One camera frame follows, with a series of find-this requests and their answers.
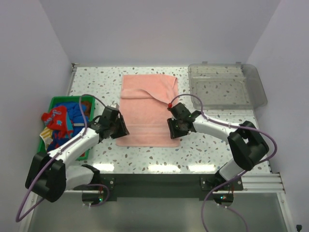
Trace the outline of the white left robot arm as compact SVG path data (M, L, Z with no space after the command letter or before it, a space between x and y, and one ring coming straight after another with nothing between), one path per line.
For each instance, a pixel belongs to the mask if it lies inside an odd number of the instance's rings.
M48 153L39 152L32 160L25 187L53 203L62 194L75 187L94 190L102 184L99 169L72 163L84 152L102 140L129 135L119 109L107 106L102 115L95 117L75 137Z

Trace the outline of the pink towel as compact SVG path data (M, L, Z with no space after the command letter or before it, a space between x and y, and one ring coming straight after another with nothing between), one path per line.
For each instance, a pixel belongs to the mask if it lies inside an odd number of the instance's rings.
M120 92L120 112L129 135L118 138L117 146L178 147L171 139L167 119L168 104L178 95L178 79L165 74L124 75Z

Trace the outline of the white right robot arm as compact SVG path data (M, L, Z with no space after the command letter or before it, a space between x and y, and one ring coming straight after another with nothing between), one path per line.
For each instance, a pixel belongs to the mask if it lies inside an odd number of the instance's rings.
M232 159L205 181L211 188L227 189L233 178L252 170L269 152L266 141L250 121L240 125L225 123L204 116L201 111L191 113L182 103L169 103L168 110L172 114L172 118L167 119L171 139L194 132L213 136L229 145Z

